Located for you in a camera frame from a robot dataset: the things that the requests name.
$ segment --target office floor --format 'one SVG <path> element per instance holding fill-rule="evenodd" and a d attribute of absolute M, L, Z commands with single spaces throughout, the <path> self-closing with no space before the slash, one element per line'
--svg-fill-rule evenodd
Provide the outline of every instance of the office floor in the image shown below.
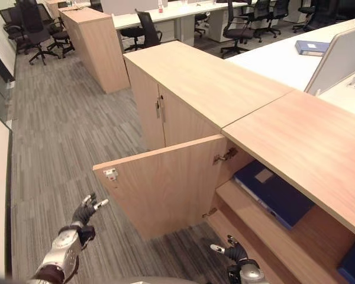
<path fill-rule="evenodd" d="M 196 41 L 210 53 L 227 44 Z M 17 279 L 32 276 L 86 194 L 109 197 L 92 166 L 145 150 L 129 89 L 104 94 L 77 54 L 63 60 L 48 57 L 47 66 L 41 60 L 30 66 L 33 53 L 17 56 L 8 110 L 13 120 L 12 265 Z M 79 273 L 71 283 L 111 283 L 142 275 L 227 283 L 230 262 L 209 249 L 210 243 L 221 242 L 205 223 L 143 241 L 110 199 L 92 225 L 96 239 L 81 254 Z"/>

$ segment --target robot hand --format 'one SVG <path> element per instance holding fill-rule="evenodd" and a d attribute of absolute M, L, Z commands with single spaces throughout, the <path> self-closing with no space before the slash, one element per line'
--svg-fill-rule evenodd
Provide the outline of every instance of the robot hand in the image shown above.
<path fill-rule="evenodd" d="M 227 268 L 227 275 L 231 284 L 268 284 L 264 273 L 253 259 L 249 259 L 243 246 L 231 235 L 227 236 L 230 243 L 229 248 L 223 248 L 216 244 L 211 244 L 211 249 L 226 255 L 235 261 L 236 265 Z"/>
<path fill-rule="evenodd" d="M 93 226 L 88 226 L 89 219 L 107 203 L 107 199 L 97 202 L 95 193 L 83 200 L 73 214 L 72 223 L 59 230 L 51 250 L 28 283 L 65 284 L 76 274 L 79 253 L 96 236 Z"/>

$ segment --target metal hinge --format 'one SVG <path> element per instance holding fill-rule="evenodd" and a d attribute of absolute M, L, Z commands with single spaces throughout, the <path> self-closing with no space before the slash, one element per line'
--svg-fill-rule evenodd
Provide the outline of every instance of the metal hinge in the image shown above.
<path fill-rule="evenodd" d="M 220 155 L 214 156 L 213 164 L 217 164 L 219 161 L 227 161 L 227 160 L 233 158 L 237 153 L 238 153 L 238 150 L 236 148 L 232 147 L 223 156 L 220 156 Z"/>
<path fill-rule="evenodd" d="M 208 213 L 202 214 L 201 217 L 202 218 L 209 217 L 210 215 L 213 215 L 214 213 L 216 213 L 216 211 L 217 211 L 217 208 L 213 207 L 212 209 L 209 210 Z"/>

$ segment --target wooden countertop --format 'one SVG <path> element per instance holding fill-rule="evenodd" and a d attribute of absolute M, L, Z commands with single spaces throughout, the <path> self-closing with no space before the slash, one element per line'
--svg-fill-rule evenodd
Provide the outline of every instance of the wooden countertop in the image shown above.
<path fill-rule="evenodd" d="M 110 15 L 88 7 L 82 7 L 81 9 L 76 9 L 75 7 L 67 7 L 60 8 L 59 11 L 77 24 L 112 18 Z"/>
<path fill-rule="evenodd" d="M 179 41 L 124 57 L 220 128 L 293 90 Z"/>
<path fill-rule="evenodd" d="M 293 91 L 222 132 L 355 233 L 355 115 Z"/>

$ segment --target light wood panel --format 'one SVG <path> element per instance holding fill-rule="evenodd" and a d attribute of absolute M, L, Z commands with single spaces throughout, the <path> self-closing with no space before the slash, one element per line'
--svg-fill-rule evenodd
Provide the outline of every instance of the light wood panel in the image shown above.
<path fill-rule="evenodd" d="M 355 115 L 294 91 L 222 131 L 355 233 Z"/>
<path fill-rule="evenodd" d="M 112 17 L 90 8 L 61 11 L 75 50 L 103 90 L 111 93 L 129 87 Z"/>
<path fill-rule="evenodd" d="M 220 211 L 211 215 L 208 218 L 208 223 L 225 243 L 227 243 L 227 235 L 232 235 L 236 238 L 246 250 L 248 257 L 258 262 L 269 283 L 300 283 L 228 206 L 222 207 Z"/>
<path fill-rule="evenodd" d="M 146 146 L 149 150 L 163 148 L 166 144 L 162 118 L 160 117 L 160 109 L 156 108 L 156 103 L 159 100 L 158 84 L 128 60 L 126 66 Z"/>
<path fill-rule="evenodd" d="M 292 90 L 178 41 L 124 56 L 220 128 Z"/>
<path fill-rule="evenodd" d="M 321 208 L 288 231 L 232 180 L 216 192 L 302 283 L 347 283 L 336 267 L 355 235 Z"/>
<path fill-rule="evenodd" d="M 221 135 L 166 147 L 93 167 L 104 188 L 145 239 L 195 225 L 208 213 L 226 148 Z M 109 181 L 104 170 L 116 168 Z"/>
<path fill-rule="evenodd" d="M 221 129 L 209 123 L 171 91 L 159 86 L 166 146 L 219 134 Z"/>

